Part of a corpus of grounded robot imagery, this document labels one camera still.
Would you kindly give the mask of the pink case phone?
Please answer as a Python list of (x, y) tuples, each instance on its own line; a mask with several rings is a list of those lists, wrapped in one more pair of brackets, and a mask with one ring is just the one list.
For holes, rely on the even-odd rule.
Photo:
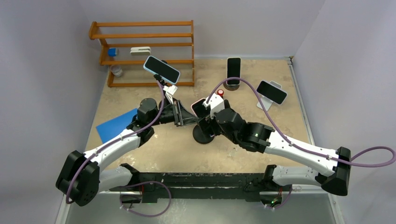
[(198, 118), (203, 118), (207, 115), (206, 107), (203, 105), (205, 101), (206, 99), (202, 98), (191, 105), (191, 110)]

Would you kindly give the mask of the black round-base phone stand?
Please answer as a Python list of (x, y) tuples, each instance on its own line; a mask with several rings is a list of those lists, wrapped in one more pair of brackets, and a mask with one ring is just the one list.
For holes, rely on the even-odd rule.
[(209, 144), (215, 138), (213, 128), (210, 125), (196, 125), (193, 128), (192, 136), (199, 144)]

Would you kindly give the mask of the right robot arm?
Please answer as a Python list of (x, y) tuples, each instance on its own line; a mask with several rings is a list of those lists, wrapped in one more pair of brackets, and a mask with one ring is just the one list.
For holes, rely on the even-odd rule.
[(302, 167), (269, 166), (270, 173), (262, 177), (263, 186), (306, 184), (320, 186), (324, 191), (347, 196), (351, 167), (338, 159), (351, 160), (351, 151), (320, 148), (288, 138), (285, 140), (274, 128), (256, 122), (246, 122), (233, 109), (215, 113), (198, 112), (198, 126), (210, 137), (223, 135), (232, 143), (250, 152), (278, 155), (302, 164)]

